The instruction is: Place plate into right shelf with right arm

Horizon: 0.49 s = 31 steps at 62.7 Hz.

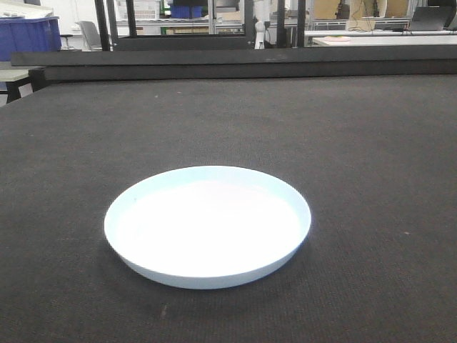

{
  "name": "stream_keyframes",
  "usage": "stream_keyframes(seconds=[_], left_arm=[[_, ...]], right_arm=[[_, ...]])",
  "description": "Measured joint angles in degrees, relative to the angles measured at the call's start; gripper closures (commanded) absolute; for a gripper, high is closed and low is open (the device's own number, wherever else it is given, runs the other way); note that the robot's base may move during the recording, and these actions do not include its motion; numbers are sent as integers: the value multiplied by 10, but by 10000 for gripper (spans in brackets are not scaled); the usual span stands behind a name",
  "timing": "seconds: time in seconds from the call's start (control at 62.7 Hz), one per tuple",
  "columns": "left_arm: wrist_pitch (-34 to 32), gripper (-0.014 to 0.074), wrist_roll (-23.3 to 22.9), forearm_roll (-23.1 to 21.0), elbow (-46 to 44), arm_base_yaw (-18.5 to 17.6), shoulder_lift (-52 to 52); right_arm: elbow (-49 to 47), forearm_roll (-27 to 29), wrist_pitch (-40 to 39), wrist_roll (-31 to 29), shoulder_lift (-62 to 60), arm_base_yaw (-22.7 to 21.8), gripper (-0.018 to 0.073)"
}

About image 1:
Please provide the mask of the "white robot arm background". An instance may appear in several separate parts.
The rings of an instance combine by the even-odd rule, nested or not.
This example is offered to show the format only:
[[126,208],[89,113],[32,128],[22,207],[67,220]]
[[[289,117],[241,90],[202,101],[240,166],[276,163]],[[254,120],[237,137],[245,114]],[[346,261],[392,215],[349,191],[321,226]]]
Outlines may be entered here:
[[255,20],[254,28],[256,32],[254,49],[264,49],[267,31],[266,25],[270,22],[270,1],[253,0],[253,18]]

